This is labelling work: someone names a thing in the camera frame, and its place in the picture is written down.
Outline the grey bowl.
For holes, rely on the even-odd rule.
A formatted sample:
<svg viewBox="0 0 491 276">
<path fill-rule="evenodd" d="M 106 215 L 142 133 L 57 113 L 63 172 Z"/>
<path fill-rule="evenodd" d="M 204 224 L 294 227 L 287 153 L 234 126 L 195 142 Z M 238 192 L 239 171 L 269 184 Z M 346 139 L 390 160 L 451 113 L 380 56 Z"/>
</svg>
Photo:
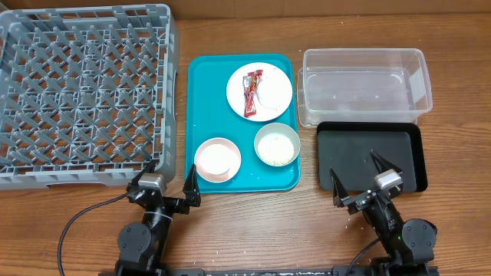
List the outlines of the grey bowl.
<svg viewBox="0 0 491 276">
<path fill-rule="evenodd" d="M 267 125 L 264 125 L 257 132 L 257 134 L 255 135 L 255 140 L 254 140 L 254 149 L 255 149 L 255 153 L 258 156 L 258 158 L 259 158 L 259 155 L 257 153 L 257 146 L 258 146 L 260 139 L 263 138 L 264 136 L 268 135 L 268 134 L 271 134 L 271 133 L 283 134 L 283 135 L 287 136 L 292 141 L 293 146 L 295 148 L 295 156 L 293 157 L 293 160 L 291 160 L 288 164 L 295 161 L 297 159 L 297 157 L 300 153 L 300 149 L 301 149 L 300 138 L 299 138 L 297 132 L 292 127 L 290 127 L 289 125 L 283 124 L 283 123 L 269 123 Z"/>
</svg>

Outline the white wrapper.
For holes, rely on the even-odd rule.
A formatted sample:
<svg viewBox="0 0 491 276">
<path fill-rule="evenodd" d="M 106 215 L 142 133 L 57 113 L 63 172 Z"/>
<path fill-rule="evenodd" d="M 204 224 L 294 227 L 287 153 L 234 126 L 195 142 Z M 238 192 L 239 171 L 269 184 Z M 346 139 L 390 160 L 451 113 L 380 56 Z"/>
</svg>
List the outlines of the white wrapper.
<svg viewBox="0 0 491 276">
<path fill-rule="evenodd" d="M 264 78 L 257 89 L 259 103 L 270 110 L 277 110 L 281 106 L 281 88 L 275 80 Z"/>
</svg>

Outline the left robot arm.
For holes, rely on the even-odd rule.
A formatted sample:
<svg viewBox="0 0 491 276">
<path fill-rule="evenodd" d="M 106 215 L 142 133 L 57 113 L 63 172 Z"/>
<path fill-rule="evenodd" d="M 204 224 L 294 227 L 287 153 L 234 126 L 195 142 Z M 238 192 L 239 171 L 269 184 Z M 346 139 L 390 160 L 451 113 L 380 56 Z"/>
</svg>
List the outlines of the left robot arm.
<svg viewBox="0 0 491 276">
<path fill-rule="evenodd" d="M 161 261 L 173 216 L 187 215 L 199 207 L 201 195 L 196 165 L 192 165 L 183 186 L 185 197 L 165 195 L 163 175 L 155 172 L 154 161 L 139 172 L 127 186 L 126 197 L 144 209 L 141 222 L 123 227 L 118 236 L 119 259 L 116 275 L 171 275 L 170 267 Z"/>
</svg>

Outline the pink bowl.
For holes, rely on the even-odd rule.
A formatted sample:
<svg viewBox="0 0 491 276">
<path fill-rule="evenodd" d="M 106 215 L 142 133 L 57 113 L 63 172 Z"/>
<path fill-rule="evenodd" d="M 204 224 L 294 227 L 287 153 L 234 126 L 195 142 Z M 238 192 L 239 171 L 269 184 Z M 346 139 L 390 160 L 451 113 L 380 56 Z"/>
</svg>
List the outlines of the pink bowl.
<svg viewBox="0 0 491 276">
<path fill-rule="evenodd" d="M 231 156 L 229 158 L 230 169 L 228 172 L 226 172 L 222 175 L 214 176 L 214 175 L 208 174 L 207 172 L 204 171 L 203 166 L 201 165 L 200 157 L 201 157 L 203 150 L 207 146 L 212 145 L 212 144 L 222 144 L 222 145 L 226 146 L 230 150 L 230 153 L 231 153 Z M 206 140 L 205 142 L 203 142 L 199 146 L 199 148 L 197 149 L 197 151 L 195 153 L 195 157 L 194 157 L 194 164 L 196 165 L 196 170 L 197 170 L 198 174 L 203 179 L 205 179 L 206 181 L 213 182 L 213 183 L 226 182 L 226 181 L 229 181 L 230 179 L 232 179 L 236 175 L 236 173 L 239 171 L 240 166 L 241 166 L 241 162 L 242 162 L 242 157 L 241 157 L 241 153 L 240 153 L 237 145 L 234 144 L 231 140 L 228 140 L 228 139 L 222 138 L 222 137 L 215 137 L 215 138 L 212 138 L 212 139 L 209 139 L 209 140 Z"/>
</svg>

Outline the red snack wrapper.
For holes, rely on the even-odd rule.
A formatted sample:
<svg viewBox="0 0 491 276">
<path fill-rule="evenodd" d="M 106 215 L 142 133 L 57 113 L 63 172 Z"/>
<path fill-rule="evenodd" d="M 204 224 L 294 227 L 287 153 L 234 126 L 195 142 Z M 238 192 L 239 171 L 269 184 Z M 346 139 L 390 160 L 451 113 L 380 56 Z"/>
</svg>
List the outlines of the red snack wrapper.
<svg viewBox="0 0 491 276">
<path fill-rule="evenodd" d="M 256 115 L 254 96 L 262 79 L 262 74 L 263 70 L 256 70 L 247 73 L 247 75 L 242 79 L 245 97 L 244 117 Z"/>
</svg>

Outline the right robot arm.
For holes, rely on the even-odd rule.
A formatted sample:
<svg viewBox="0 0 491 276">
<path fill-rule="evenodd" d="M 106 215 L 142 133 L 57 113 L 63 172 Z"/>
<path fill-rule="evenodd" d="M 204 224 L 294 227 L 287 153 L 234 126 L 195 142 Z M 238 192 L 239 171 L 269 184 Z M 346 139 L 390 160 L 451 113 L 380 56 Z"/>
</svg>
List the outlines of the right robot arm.
<svg viewBox="0 0 491 276">
<path fill-rule="evenodd" d="M 338 208 L 346 207 L 351 215 L 362 212 L 377 235 L 356 255 L 344 273 L 352 275 L 358 260 L 380 242 L 387 256 L 372 260 L 364 268 L 366 275 L 437 275 L 438 270 L 428 266 L 434 259 L 437 227 L 425 219 L 405 221 L 401 218 L 393 199 L 402 192 L 403 170 L 373 150 L 370 155 L 378 171 L 374 187 L 355 197 L 349 196 L 335 171 L 330 170 L 333 204 Z"/>
</svg>

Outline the white cup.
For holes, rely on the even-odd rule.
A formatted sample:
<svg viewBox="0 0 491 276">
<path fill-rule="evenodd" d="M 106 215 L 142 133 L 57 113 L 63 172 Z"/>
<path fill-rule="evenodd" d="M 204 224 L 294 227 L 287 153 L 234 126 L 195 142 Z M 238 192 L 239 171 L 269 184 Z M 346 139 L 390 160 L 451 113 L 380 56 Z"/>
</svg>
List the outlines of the white cup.
<svg viewBox="0 0 491 276">
<path fill-rule="evenodd" d="M 203 150 L 200 161 L 206 173 L 217 176 L 229 171 L 230 156 L 230 150 L 226 146 L 212 144 Z"/>
</svg>

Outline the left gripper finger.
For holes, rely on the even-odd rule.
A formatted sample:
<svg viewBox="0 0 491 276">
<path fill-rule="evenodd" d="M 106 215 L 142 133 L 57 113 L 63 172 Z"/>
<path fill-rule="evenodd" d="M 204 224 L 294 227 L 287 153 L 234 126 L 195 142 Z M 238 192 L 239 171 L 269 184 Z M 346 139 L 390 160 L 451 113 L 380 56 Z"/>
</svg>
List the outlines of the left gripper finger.
<svg viewBox="0 0 491 276">
<path fill-rule="evenodd" d="M 196 165 L 192 164 L 189 173 L 186 177 L 185 184 L 183 186 L 183 194 L 185 195 L 185 202 L 192 207 L 200 207 L 201 195 L 197 180 Z"/>
<path fill-rule="evenodd" d="M 134 184 L 137 185 L 145 173 L 154 173 L 157 161 L 152 160 L 134 177 Z"/>
</svg>

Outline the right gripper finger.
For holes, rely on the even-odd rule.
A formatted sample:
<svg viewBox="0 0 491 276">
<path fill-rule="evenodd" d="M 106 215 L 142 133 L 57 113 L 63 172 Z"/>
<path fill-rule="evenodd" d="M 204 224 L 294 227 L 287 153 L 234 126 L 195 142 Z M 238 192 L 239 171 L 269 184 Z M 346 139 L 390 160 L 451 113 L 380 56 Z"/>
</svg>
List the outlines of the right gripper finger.
<svg viewBox="0 0 491 276">
<path fill-rule="evenodd" d="M 332 168 L 330 168 L 330 177 L 333 185 L 333 204 L 338 208 L 345 207 L 345 202 L 350 199 L 350 196 Z"/>
<path fill-rule="evenodd" d="M 385 159 L 381 154 L 377 153 L 375 150 L 370 151 L 370 156 L 372 158 L 372 161 L 379 172 L 378 176 L 387 176 L 393 173 L 396 173 L 398 175 L 401 175 L 403 173 L 403 170 L 394 165 L 392 162 L 388 161 Z"/>
</svg>

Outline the pile of rice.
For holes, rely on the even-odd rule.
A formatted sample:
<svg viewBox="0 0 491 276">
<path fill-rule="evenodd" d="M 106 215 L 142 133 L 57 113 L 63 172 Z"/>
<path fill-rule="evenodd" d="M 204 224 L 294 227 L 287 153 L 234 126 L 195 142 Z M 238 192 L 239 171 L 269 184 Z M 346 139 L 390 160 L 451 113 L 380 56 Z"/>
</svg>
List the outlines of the pile of rice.
<svg viewBox="0 0 491 276">
<path fill-rule="evenodd" d="M 280 133 L 271 133 L 260 139 L 257 146 L 259 158 L 270 166 L 284 166 L 295 156 L 292 141 Z"/>
</svg>

